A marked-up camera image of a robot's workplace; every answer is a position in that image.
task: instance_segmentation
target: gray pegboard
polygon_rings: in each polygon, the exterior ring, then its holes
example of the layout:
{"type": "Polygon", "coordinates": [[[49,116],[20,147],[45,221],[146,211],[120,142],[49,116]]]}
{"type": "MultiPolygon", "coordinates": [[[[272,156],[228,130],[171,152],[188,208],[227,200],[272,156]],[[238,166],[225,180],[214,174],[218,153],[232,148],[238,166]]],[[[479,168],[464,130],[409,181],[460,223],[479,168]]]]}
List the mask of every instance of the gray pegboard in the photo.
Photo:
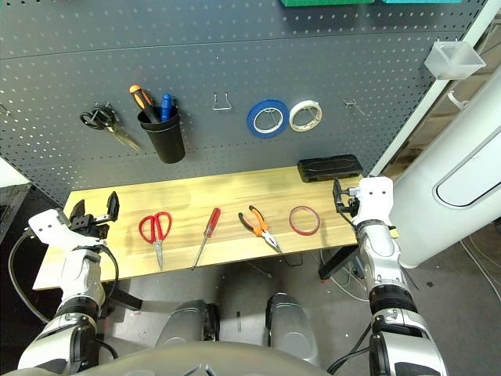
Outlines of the gray pegboard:
{"type": "Polygon", "coordinates": [[[42,0],[4,4],[0,12],[0,103],[13,113],[0,115],[0,153],[60,203],[70,190],[274,168],[322,155],[356,154],[369,171],[432,82],[423,61],[433,40],[460,38],[481,8],[184,1],[169,2],[168,13],[165,2],[141,5],[135,12],[137,5],[123,2],[42,0]],[[218,34],[223,38],[207,38],[218,34]],[[128,44],[114,45],[120,40],[128,44]],[[164,91],[176,96],[188,152],[178,164],[162,164],[140,129],[128,94],[136,82],[158,99],[164,91]],[[221,99],[228,91],[234,109],[214,112],[214,91],[221,99]],[[310,132],[254,138],[247,112],[266,97],[289,108],[317,100],[323,120],[310,132]],[[369,116],[344,108],[343,98],[356,99],[369,116]],[[78,121],[95,100],[112,103],[141,152],[78,121]]]}
{"type": "Polygon", "coordinates": [[[481,0],[286,8],[276,0],[8,0],[1,58],[322,35],[464,31],[481,0]]]}

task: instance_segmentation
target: orange screwdriver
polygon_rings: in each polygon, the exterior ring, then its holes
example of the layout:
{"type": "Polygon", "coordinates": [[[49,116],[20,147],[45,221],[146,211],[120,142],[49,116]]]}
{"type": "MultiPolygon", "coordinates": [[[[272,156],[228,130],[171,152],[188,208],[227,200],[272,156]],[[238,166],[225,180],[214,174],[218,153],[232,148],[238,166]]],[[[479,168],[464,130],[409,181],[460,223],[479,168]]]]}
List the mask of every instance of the orange screwdriver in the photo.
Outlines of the orange screwdriver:
{"type": "Polygon", "coordinates": [[[142,90],[141,86],[133,85],[128,90],[132,94],[132,98],[136,104],[144,111],[146,116],[152,123],[158,123],[158,116],[155,112],[155,107],[153,107],[153,100],[142,90]]]}
{"type": "Polygon", "coordinates": [[[196,255],[195,262],[193,263],[193,266],[191,267],[191,270],[195,269],[196,264],[198,263],[198,260],[200,259],[200,256],[202,255],[202,251],[204,250],[205,243],[207,242],[207,239],[209,237],[212,237],[212,232],[216,228],[216,225],[218,224],[219,216],[221,215],[221,209],[220,208],[214,208],[212,211],[211,217],[209,218],[209,222],[207,223],[207,227],[205,228],[204,231],[204,240],[202,241],[202,245],[200,246],[200,250],[198,251],[198,254],[196,255]]]}

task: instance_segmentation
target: blue tape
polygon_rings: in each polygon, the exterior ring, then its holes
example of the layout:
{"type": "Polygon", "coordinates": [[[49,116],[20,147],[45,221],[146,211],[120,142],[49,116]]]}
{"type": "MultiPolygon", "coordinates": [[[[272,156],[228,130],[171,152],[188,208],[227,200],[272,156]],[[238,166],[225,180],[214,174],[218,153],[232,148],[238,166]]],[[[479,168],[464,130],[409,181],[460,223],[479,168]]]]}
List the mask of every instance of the blue tape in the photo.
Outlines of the blue tape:
{"type": "Polygon", "coordinates": [[[289,109],[284,102],[280,102],[277,99],[265,99],[261,102],[256,103],[249,111],[247,115],[247,127],[250,133],[254,136],[269,139],[275,137],[285,131],[289,124],[289,109]],[[263,116],[263,113],[267,110],[275,110],[280,112],[280,119],[276,119],[279,124],[270,129],[261,129],[256,126],[256,119],[259,115],[263,116]]]}

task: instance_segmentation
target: black cup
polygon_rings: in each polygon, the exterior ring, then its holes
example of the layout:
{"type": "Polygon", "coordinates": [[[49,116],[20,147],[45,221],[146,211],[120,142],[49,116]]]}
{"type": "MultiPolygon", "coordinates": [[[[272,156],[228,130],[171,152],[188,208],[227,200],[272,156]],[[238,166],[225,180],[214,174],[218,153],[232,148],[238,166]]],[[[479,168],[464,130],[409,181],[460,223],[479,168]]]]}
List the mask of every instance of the black cup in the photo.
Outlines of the black cup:
{"type": "MultiPolygon", "coordinates": [[[[155,107],[157,114],[160,108],[155,107]]],[[[139,123],[153,143],[155,151],[164,163],[176,163],[186,155],[185,146],[182,143],[181,127],[179,126],[179,112],[177,107],[171,108],[171,117],[160,123],[152,123],[144,111],[138,115],[139,123]]]]}

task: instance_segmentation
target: gray floor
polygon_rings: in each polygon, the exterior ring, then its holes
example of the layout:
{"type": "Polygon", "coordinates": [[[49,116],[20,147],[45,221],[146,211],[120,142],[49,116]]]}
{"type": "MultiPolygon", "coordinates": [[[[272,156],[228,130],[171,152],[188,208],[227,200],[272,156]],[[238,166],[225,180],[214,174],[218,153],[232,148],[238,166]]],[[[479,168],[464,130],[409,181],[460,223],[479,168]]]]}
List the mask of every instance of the gray floor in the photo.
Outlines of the gray floor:
{"type": "MultiPolygon", "coordinates": [[[[501,236],[494,226],[474,234],[477,246],[501,264],[501,236]]],[[[260,273],[246,262],[180,270],[140,277],[120,287],[144,299],[140,312],[117,309],[104,322],[106,341],[123,356],[155,345],[168,314],[181,302],[202,298],[217,303],[221,313],[221,340],[264,344],[265,307],[277,291],[293,295],[312,320],[322,365],[344,355],[370,320],[369,306],[347,296],[331,281],[320,283],[318,252],[305,252],[304,264],[289,267],[279,258],[254,260],[272,274],[260,273]],[[238,331],[236,312],[241,312],[238,331]]],[[[288,257],[299,262],[297,255],[288,257]]],[[[501,270],[488,262],[497,280],[501,270]]],[[[409,271],[419,290],[413,289],[451,375],[501,373],[501,303],[464,250],[455,245],[409,271]]],[[[336,276],[345,281],[345,275],[336,276]]],[[[363,296],[352,281],[346,287],[363,296]]],[[[346,363],[337,374],[369,374],[368,356],[346,363]]]]}

